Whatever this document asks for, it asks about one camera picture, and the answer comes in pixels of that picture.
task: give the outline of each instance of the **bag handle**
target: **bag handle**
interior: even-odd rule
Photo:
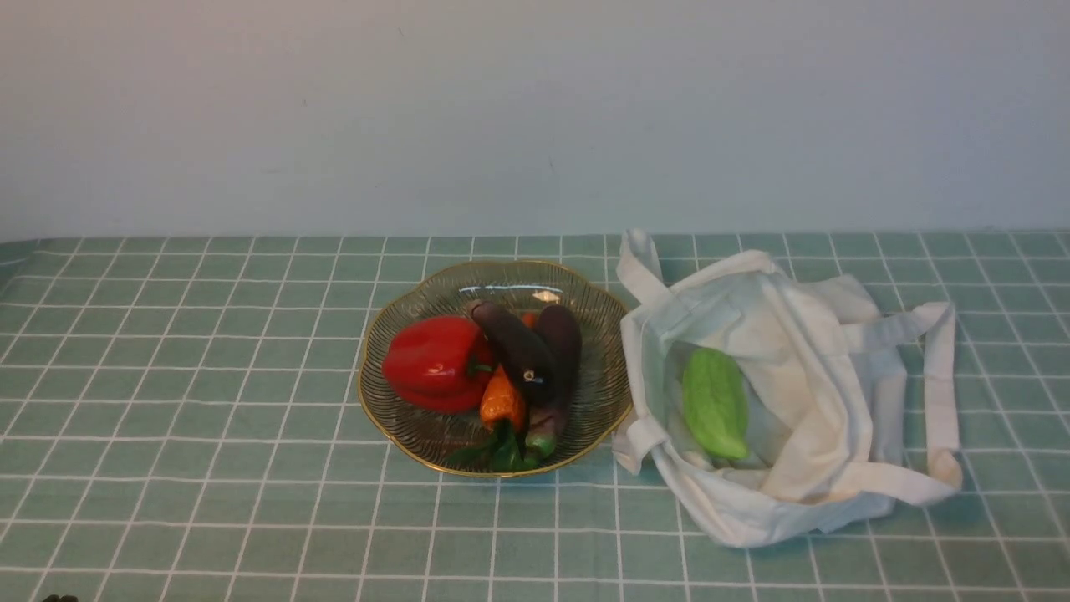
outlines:
[[[913,343],[926,335],[924,406],[929,475],[880,463],[851,463],[840,484],[915,506],[939,501],[962,489],[959,416],[954,406],[954,328],[951,304],[926,304],[911,312],[843,326],[847,350],[862,354]]]
[[[625,230],[621,236],[621,260],[616,264],[616,277],[640,304],[654,304],[667,294],[672,294],[664,284],[658,249],[654,238],[640,229]]]

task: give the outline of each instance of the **carrot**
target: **carrot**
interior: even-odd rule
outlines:
[[[522,318],[528,328],[533,328],[538,321],[538,314],[524,314]],[[514,433],[523,433],[528,428],[528,404],[523,396],[509,383],[505,370],[499,366],[494,375],[487,383],[479,403],[479,420],[488,431],[493,431],[502,420],[513,423]]]

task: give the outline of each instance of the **white wall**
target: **white wall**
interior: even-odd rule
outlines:
[[[0,240],[1070,226],[1067,0],[9,0]]]

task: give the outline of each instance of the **green leaves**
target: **green leaves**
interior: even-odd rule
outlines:
[[[535,468],[538,461],[529,456],[524,458],[523,448],[513,431],[513,423],[502,420],[487,441],[475,446],[461,448],[446,459],[452,464],[472,466],[486,460],[494,473],[517,473]]]

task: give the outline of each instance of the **white tote bag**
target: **white tote bag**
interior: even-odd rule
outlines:
[[[714,540],[767,545],[962,489],[953,306],[882,318],[854,277],[800,283],[755,250],[667,287],[640,230],[625,232],[616,273],[641,306],[621,322],[635,408],[614,457],[632,474],[652,457]],[[906,369],[896,351],[922,335],[927,474],[903,467]],[[732,356],[746,377],[744,461],[709,458],[684,423],[681,377],[699,348]]]

